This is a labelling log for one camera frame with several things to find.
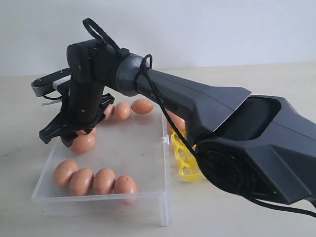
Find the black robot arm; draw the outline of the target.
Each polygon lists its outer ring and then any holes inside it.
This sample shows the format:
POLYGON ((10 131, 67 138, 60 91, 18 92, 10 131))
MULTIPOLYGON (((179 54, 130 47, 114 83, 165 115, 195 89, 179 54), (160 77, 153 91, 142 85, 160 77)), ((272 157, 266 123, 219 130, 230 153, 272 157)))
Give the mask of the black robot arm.
POLYGON ((32 83, 38 97, 61 88, 59 114, 39 132, 48 143, 67 146, 75 132, 90 132, 113 102, 109 87, 125 96, 141 94, 185 122, 184 144, 200 171, 217 188, 259 203, 316 201, 316 125, 282 97, 252 95, 242 87, 209 86, 152 69, 141 57, 95 39, 67 47, 68 68, 32 83))

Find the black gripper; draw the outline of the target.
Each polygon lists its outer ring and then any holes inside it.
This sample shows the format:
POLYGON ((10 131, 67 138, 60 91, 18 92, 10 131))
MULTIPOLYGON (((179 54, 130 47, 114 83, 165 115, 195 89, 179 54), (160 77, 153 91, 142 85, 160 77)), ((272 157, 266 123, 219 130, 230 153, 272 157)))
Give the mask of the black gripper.
POLYGON ((114 105, 114 97, 109 93, 103 95, 103 91, 104 86, 98 82, 78 83, 71 79, 61 84, 61 110, 39 131, 39 138, 48 144, 52 138, 60 137, 69 148, 79 137, 78 131, 90 132, 97 123, 105 120, 105 109, 114 105))

